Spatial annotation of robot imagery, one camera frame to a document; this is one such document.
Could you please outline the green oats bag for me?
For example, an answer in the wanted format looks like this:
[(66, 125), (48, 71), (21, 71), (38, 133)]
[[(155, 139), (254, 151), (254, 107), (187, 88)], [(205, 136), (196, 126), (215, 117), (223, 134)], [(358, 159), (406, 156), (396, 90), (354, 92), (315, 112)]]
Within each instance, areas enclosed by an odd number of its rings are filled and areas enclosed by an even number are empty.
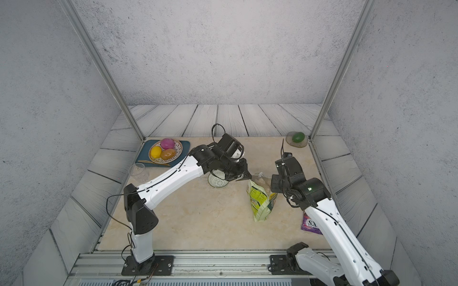
[(271, 189), (271, 177), (260, 172), (248, 183), (247, 194), (255, 222), (263, 222), (273, 211), (277, 193)]

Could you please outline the white patterned breakfast bowl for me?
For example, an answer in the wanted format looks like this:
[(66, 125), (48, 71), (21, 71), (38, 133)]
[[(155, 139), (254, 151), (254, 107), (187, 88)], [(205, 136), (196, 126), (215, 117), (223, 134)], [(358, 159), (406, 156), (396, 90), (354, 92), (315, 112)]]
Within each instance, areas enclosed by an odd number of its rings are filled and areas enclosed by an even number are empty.
[(229, 184), (225, 179), (225, 173), (219, 170), (212, 171), (208, 176), (208, 184), (213, 188), (224, 188)]

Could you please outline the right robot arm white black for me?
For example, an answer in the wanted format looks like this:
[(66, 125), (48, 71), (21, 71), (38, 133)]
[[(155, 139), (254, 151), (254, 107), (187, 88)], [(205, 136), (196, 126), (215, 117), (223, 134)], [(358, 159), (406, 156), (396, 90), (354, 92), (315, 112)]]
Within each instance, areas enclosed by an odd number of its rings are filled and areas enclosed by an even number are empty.
[(271, 272), (307, 272), (327, 286), (399, 285), (395, 272), (383, 269), (361, 245), (320, 179), (307, 179), (292, 153), (283, 153), (275, 164), (278, 173), (272, 176), (271, 189), (283, 194), (291, 207), (310, 217), (338, 262), (319, 255), (308, 244), (297, 243), (286, 250), (283, 264), (270, 266)]

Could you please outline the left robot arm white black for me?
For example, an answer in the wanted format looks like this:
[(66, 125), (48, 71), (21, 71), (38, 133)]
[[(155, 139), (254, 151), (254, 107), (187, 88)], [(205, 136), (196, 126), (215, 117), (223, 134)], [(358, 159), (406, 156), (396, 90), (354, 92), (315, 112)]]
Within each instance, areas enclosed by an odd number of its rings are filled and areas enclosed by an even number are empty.
[(174, 191), (216, 171), (221, 171), (227, 182), (251, 179), (244, 153), (242, 143), (224, 133), (218, 142), (194, 147), (179, 163), (155, 179), (138, 187), (127, 185), (120, 196), (124, 198), (126, 226), (130, 229), (129, 258), (138, 265), (153, 261), (153, 229), (159, 223), (154, 209)]

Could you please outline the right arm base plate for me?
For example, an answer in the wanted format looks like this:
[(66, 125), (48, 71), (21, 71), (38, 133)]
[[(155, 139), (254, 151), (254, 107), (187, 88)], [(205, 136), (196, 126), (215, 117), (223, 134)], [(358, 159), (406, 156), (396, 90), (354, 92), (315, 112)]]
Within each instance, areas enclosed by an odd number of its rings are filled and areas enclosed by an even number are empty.
[(268, 271), (272, 275), (310, 275), (309, 272), (302, 270), (295, 258), (290, 255), (271, 255)]

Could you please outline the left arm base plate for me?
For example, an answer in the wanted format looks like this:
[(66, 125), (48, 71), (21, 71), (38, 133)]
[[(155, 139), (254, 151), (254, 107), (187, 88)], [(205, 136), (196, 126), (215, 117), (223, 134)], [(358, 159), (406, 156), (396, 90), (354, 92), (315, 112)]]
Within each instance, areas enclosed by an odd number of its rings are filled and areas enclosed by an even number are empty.
[(174, 256), (153, 255), (145, 262), (138, 263), (134, 256), (125, 259), (122, 276), (170, 276), (174, 264)]

